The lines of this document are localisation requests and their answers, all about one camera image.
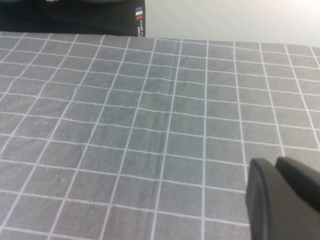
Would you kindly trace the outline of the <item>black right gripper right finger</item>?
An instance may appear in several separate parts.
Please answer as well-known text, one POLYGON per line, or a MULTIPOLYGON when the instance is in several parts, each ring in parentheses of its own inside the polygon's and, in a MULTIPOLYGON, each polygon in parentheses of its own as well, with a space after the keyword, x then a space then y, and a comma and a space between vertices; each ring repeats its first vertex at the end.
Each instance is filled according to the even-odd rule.
POLYGON ((293 191, 316 211, 320 210, 320 173, 290 157, 278 157, 276 169, 293 191))

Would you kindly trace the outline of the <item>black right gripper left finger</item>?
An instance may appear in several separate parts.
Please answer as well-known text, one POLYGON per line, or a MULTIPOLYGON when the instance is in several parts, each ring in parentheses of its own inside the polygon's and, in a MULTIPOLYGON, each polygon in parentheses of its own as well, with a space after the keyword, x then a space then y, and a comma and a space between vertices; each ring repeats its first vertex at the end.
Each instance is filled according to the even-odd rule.
POLYGON ((320 210, 302 200, 264 158, 250 161, 245 201, 253 240, 320 238, 320 210))

